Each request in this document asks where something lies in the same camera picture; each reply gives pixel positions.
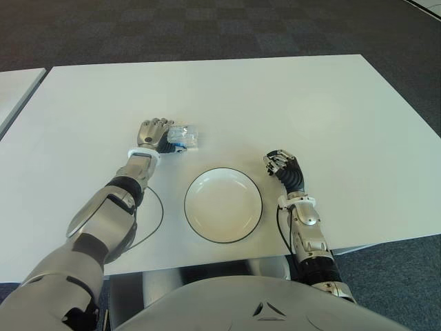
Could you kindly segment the left robot hand black silver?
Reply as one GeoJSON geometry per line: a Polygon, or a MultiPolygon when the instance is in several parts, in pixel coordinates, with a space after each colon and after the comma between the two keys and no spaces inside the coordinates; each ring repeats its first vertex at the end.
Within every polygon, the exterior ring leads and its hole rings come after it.
{"type": "Polygon", "coordinates": [[[180,153],[187,150],[186,147],[170,143],[168,134],[174,122],[165,118],[154,118],[142,122],[137,136],[137,145],[140,148],[149,148],[159,154],[180,153]]]}

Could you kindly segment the right robot hand black silver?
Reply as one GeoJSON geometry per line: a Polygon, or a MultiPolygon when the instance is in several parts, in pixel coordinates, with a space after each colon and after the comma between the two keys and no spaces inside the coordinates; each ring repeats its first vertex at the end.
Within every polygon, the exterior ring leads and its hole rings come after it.
{"type": "Polygon", "coordinates": [[[263,157],[269,176],[275,176],[287,194],[304,192],[305,182],[297,158],[285,150],[273,150],[263,157]]]}

